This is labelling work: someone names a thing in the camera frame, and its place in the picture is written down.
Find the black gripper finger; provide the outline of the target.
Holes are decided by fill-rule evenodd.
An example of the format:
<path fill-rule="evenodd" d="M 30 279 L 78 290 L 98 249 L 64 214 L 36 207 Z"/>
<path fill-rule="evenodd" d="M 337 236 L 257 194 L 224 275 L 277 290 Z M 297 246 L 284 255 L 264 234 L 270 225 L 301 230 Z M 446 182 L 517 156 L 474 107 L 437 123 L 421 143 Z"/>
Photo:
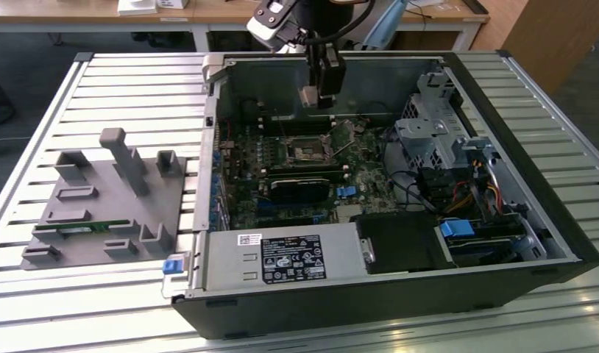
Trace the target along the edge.
<path fill-rule="evenodd" d="M 333 106 L 334 95 L 340 92 L 346 71 L 344 58 L 333 44 L 318 46 L 317 56 L 317 108 Z"/>
<path fill-rule="evenodd" d="M 320 83 L 320 44 L 310 44 L 305 46 L 306 63 L 309 68 L 309 80 L 308 85 L 310 87 L 318 88 Z"/>

